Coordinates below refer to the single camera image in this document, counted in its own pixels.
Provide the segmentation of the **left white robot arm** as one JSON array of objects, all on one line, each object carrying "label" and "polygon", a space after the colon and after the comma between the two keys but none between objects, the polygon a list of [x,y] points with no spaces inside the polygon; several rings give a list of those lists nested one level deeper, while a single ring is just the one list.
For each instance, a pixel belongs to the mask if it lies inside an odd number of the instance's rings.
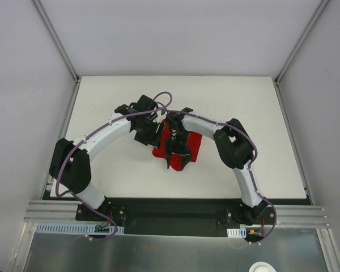
[{"label": "left white robot arm", "polygon": [[130,105],[120,105],[99,128],[75,140],[57,141],[49,174],[55,179],[55,195],[71,194],[77,200],[98,210],[106,201],[104,193],[92,180],[91,162],[109,145],[135,131],[134,140],[160,147],[165,125],[157,122],[159,106],[146,95]]}]

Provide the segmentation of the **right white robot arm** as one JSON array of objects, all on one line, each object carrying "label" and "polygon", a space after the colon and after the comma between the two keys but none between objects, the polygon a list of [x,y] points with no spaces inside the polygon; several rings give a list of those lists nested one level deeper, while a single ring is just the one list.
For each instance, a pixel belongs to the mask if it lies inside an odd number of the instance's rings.
[{"label": "right white robot arm", "polygon": [[221,161],[233,170],[241,191],[241,206],[232,212],[232,219],[248,226],[255,223],[266,209],[267,202],[261,197],[252,172],[252,163],[257,155],[256,148],[240,121],[233,118],[226,123],[216,122],[185,108],[179,112],[169,112],[165,123],[171,134],[170,139],[164,141],[167,166],[171,166],[175,155],[182,158],[181,169],[191,161],[191,133],[212,139]]}]

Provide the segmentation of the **red t-shirt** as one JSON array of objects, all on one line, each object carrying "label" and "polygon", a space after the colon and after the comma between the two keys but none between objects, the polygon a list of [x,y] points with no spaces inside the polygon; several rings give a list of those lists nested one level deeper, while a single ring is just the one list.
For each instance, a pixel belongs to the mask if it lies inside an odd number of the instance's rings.
[{"label": "red t-shirt", "polygon": [[[162,138],[161,138],[161,147],[159,150],[154,147],[152,154],[156,158],[162,158],[166,160],[164,141],[171,138],[170,136],[171,128],[169,127],[169,125],[166,123],[165,120],[163,120],[162,122],[165,122],[166,126],[163,131]],[[200,134],[195,133],[195,132],[190,132],[190,138],[189,138],[188,143],[189,143],[189,148],[193,156],[191,160],[192,163],[195,163],[197,160],[201,142],[202,142],[202,136]],[[182,171],[181,170],[181,158],[179,155],[175,155],[175,154],[172,155],[172,161],[171,161],[170,167],[172,167],[175,171],[178,171],[178,172]]]}]

